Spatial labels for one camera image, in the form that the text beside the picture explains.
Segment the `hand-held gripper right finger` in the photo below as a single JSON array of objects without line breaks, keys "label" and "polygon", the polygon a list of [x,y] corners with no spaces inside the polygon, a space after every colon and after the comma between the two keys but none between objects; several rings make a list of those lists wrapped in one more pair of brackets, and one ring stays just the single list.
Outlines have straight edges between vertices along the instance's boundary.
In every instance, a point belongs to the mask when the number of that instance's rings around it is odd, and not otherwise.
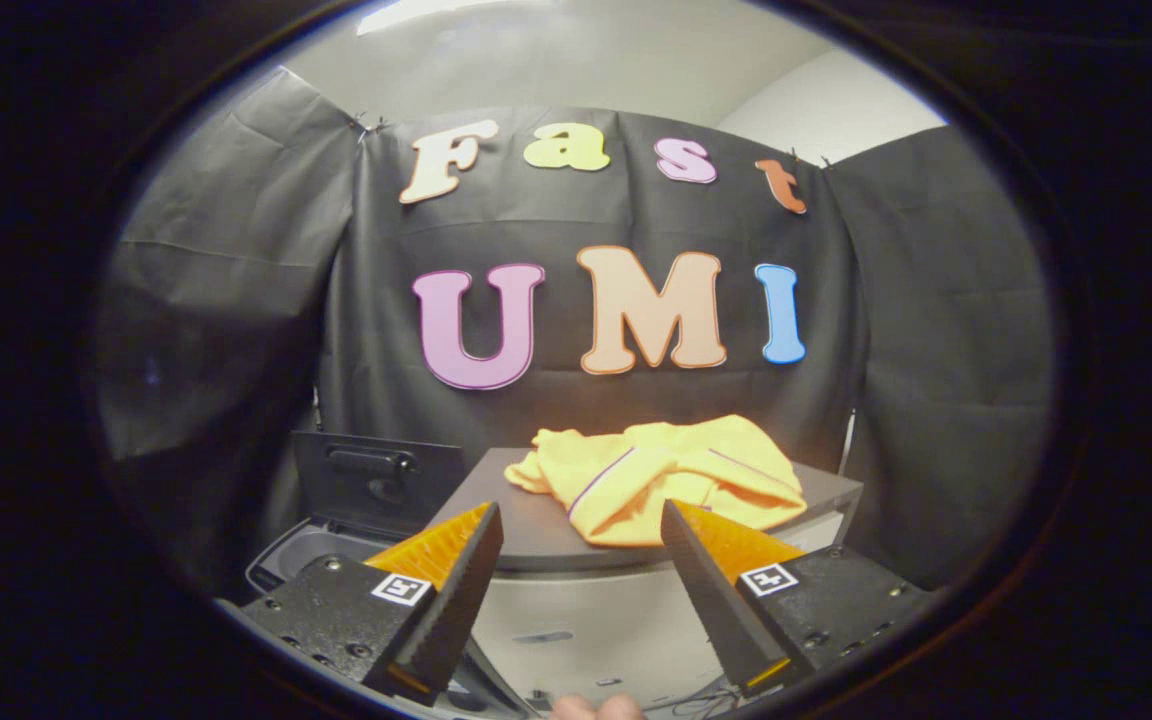
[{"label": "hand-held gripper right finger", "polygon": [[938,597],[844,544],[806,552],[676,500],[664,503],[660,538],[746,700],[850,664]]}]

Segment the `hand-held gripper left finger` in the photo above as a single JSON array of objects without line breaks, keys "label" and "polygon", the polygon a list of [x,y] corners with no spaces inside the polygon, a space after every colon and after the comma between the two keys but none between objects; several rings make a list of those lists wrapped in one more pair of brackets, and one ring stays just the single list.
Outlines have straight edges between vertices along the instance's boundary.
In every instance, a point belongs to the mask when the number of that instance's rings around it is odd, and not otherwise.
[{"label": "hand-held gripper left finger", "polygon": [[312,511],[248,564],[238,626],[382,707],[502,711],[472,629],[503,539],[495,503],[426,526]]}]

